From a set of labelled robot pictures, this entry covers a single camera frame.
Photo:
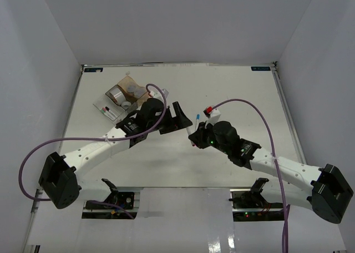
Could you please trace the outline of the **green marker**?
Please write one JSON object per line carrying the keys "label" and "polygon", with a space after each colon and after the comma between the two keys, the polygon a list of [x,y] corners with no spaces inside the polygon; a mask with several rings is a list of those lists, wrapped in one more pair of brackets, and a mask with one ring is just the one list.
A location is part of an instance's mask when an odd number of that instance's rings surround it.
{"label": "green marker", "polygon": [[106,117],[108,117],[111,121],[114,120],[114,118],[112,117],[112,115],[109,114],[108,112],[106,112],[106,111],[104,111],[104,110],[101,110],[101,112],[102,112]]}

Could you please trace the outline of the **large silver tape roll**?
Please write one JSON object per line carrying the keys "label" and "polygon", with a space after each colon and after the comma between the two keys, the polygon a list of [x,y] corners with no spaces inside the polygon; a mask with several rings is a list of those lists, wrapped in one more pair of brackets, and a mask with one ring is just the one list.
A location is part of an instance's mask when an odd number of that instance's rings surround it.
{"label": "large silver tape roll", "polygon": [[109,92],[109,97],[118,106],[121,106],[122,102],[126,101],[125,95],[118,88],[112,89]]}

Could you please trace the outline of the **small clear tape roll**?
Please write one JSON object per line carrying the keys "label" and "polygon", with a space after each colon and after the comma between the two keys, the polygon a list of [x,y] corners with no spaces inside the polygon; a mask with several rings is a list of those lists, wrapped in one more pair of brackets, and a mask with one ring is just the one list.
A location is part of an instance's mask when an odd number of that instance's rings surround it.
{"label": "small clear tape roll", "polygon": [[124,110],[128,110],[131,107],[131,102],[129,102],[129,101],[122,102],[121,107]]}

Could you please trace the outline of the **black marker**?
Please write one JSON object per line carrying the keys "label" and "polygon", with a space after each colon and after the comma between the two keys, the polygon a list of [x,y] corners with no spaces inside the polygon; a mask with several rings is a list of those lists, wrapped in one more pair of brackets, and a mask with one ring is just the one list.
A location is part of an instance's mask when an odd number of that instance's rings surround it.
{"label": "black marker", "polygon": [[114,118],[117,118],[117,116],[108,107],[105,108],[108,110],[109,114],[111,114]]}

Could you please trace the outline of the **blue marker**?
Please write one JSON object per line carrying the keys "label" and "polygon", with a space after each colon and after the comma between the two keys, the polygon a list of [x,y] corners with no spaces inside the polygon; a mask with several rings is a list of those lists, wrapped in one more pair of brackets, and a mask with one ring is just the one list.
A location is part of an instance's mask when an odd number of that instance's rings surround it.
{"label": "blue marker", "polygon": [[199,122],[200,122],[200,114],[197,114],[195,120],[195,131],[198,129]]}

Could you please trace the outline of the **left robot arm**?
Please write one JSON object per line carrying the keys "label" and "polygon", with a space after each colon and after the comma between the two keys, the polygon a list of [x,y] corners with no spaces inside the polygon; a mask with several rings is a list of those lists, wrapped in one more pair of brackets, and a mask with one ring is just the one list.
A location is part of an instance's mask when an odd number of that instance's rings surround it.
{"label": "left robot arm", "polygon": [[119,193],[116,186],[108,179],[88,181],[85,174],[113,155],[144,141],[150,132],[167,134],[192,126],[178,102],[173,103],[173,109],[174,116],[162,101],[149,98],[139,110],[129,113],[110,129],[101,141],[64,155],[52,153],[45,161],[40,186],[57,209],[64,209],[76,200],[98,201],[105,208],[112,208]]}

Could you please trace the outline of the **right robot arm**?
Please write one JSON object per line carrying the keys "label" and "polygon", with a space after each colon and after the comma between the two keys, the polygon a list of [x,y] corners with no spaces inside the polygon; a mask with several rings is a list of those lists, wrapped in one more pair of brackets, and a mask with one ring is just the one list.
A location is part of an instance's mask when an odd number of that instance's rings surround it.
{"label": "right robot arm", "polygon": [[286,200],[287,204],[310,209],[320,218],[339,224],[353,197],[353,190],[338,167],[327,164],[320,168],[274,157],[259,144],[241,138],[227,121],[200,123],[189,140],[199,149],[211,146],[219,150],[239,167],[280,176],[283,187],[267,180],[250,194],[251,203],[257,208]]}

